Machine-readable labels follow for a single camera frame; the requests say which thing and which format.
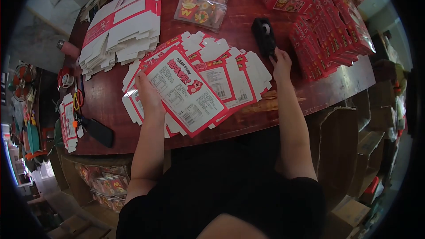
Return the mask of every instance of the black tape dispenser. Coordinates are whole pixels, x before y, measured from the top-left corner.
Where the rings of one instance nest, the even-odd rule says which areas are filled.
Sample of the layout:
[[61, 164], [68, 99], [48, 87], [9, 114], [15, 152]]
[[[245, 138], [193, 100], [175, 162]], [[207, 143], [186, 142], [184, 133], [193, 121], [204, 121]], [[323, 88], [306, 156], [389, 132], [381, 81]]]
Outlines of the black tape dispenser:
[[276, 40], [272, 25], [268, 18], [255, 18], [251, 26], [252, 33], [254, 34], [255, 41], [257, 42], [260, 54], [263, 58], [272, 56], [274, 61], [277, 60], [274, 54], [276, 48]]

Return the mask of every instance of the pink water bottle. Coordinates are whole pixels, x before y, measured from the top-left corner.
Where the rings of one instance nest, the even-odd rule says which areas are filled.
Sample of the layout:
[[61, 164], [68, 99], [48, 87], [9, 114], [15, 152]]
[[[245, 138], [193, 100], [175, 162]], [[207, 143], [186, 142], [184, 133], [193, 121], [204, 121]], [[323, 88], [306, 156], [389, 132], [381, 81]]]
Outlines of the pink water bottle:
[[81, 50], [75, 45], [67, 42], [66, 40], [59, 40], [56, 47], [65, 55], [71, 56], [74, 59], [77, 59], [80, 55]]

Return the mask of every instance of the red table surface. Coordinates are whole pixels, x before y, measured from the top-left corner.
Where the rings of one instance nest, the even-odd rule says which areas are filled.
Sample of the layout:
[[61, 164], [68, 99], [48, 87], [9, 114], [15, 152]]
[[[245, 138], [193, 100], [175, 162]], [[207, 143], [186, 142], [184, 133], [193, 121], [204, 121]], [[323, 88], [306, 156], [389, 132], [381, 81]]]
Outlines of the red table surface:
[[[267, 10], [261, 0], [229, 0], [227, 13], [220, 33], [213, 33], [193, 24], [174, 20], [178, 0], [162, 0], [160, 43], [174, 36], [189, 31], [204, 31], [216, 38], [225, 38], [227, 43], [238, 49], [254, 51], [259, 54], [258, 46], [251, 33], [254, 18], [267, 17], [272, 24], [277, 46], [289, 53], [292, 59], [291, 80], [294, 85], [300, 107], [304, 115], [312, 114], [375, 84], [369, 57], [360, 57], [351, 67], [341, 66], [336, 73], [315, 82], [304, 82], [298, 66], [297, 56], [288, 38], [289, 29], [296, 15], [278, 10]], [[82, 47], [89, 23], [75, 22], [69, 41]], [[273, 72], [273, 66], [267, 59], [263, 63]], [[72, 67], [73, 75], [79, 81], [82, 70], [70, 57], [65, 58], [65, 66]], [[92, 79], [84, 82], [85, 99], [82, 114], [94, 118], [115, 132], [112, 148], [104, 147], [89, 135], [78, 140], [77, 150], [72, 154], [124, 154], [133, 153], [139, 139], [140, 127], [133, 123], [121, 101], [122, 80], [128, 71], [128, 65], [116, 64], [108, 72], [99, 72]], [[61, 89], [61, 98], [66, 92]], [[179, 148], [196, 144], [218, 141], [258, 131], [279, 124], [276, 99], [276, 83], [256, 104], [245, 107], [233, 114], [214, 129], [206, 129], [194, 138], [177, 135], [165, 139], [165, 149]]]

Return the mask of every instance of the red fan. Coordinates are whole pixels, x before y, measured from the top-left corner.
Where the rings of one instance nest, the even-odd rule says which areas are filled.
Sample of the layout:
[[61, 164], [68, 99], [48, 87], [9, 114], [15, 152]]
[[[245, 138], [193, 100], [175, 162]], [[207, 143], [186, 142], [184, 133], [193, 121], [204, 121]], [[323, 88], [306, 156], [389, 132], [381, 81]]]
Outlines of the red fan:
[[19, 102], [28, 99], [31, 94], [35, 79], [34, 75], [31, 67], [27, 64], [20, 65], [13, 73], [13, 80], [9, 85], [9, 90], [14, 92], [13, 95]]

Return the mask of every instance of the yellow-handled scissors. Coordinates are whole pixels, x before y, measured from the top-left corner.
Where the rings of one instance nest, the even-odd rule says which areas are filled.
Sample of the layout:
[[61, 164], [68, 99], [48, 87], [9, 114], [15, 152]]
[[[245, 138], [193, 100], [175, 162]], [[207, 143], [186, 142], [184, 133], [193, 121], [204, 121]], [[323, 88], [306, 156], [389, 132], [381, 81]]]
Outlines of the yellow-handled scissors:
[[78, 89], [77, 82], [75, 82], [74, 84], [75, 84], [75, 93], [74, 93], [72, 104], [74, 106], [74, 109], [78, 111], [80, 107], [82, 107], [82, 105], [84, 104], [84, 97], [82, 96], [81, 90]]

